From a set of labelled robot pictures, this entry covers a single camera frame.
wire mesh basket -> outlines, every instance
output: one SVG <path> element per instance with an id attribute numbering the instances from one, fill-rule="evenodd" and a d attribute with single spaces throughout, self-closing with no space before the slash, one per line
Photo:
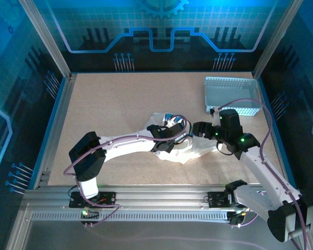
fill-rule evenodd
<path id="1" fill-rule="evenodd" d="M 258 84 L 255 79 L 206 77 L 204 80 L 206 112 L 240 98 L 258 98 Z M 250 101 L 235 102 L 223 109 L 235 109 L 240 116 L 254 116 L 261 106 Z"/>

enclosure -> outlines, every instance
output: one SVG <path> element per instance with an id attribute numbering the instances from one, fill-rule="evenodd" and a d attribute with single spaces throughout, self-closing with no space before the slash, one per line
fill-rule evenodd
<path id="1" fill-rule="evenodd" d="M 236 180 L 264 192 L 217 150 L 185 164 L 116 157 L 97 182 L 122 208 L 86 229 L 69 207 L 63 172 L 86 133 L 131 134 L 154 112 L 211 122 L 207 103 L 243 97 L 272 114 L 237 104 L 244 132 L 262 142 L 271 125 L 264 153 L 313 200 L 313 0 L 0 1 L 0 249 L 296 249 L 261 218 L 217 223 L 207 192 Z"/>

